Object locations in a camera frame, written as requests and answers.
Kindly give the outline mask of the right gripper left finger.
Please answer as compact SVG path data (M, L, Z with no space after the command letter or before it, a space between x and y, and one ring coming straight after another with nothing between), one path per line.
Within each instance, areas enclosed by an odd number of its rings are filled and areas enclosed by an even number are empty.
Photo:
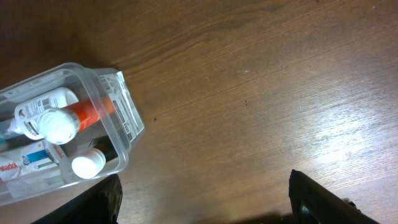
M112 174L33 224L117 224L122 199L120 178Z

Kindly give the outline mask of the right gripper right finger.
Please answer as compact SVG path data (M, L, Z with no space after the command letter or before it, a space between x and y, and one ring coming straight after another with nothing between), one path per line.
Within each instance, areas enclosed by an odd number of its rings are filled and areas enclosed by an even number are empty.
M344 200L298 170L289 177L292 222L298 224L377 224L363 214L356 204Z

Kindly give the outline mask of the dark bottle white cap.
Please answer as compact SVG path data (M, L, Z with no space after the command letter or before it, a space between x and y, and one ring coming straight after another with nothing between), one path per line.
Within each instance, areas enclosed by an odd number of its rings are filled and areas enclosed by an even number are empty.
M108 136L93 139L86 151L72 160L72 171L81 179L92 179L105 167L107 162L118 158Z

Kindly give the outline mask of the white Panadol box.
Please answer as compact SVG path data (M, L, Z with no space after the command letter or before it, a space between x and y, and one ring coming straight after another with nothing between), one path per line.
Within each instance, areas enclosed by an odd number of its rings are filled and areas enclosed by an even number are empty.
M58 167L66 158L59 145L46 140L1 151L1 182Z

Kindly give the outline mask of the orange tube white cap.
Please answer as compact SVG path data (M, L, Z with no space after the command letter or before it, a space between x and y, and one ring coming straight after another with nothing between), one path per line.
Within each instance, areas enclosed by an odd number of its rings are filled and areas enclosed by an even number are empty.
M52 144L62 145L70 142L79 132L95 124L107 114L115 112L108 97L97 99L102 104L98 111L91 100L83 100L64 108L47 109L40 116L39 132Z

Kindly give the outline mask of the white spray bottle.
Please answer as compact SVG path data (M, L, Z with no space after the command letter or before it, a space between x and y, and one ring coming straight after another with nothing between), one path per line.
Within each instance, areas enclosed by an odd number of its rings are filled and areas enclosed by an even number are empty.
M43 93L16 106L14 117L1 121L1 139L21 135L31 140L43 139L39 132L40 116L50 108L64 108L79 102L74 92L65 87Z

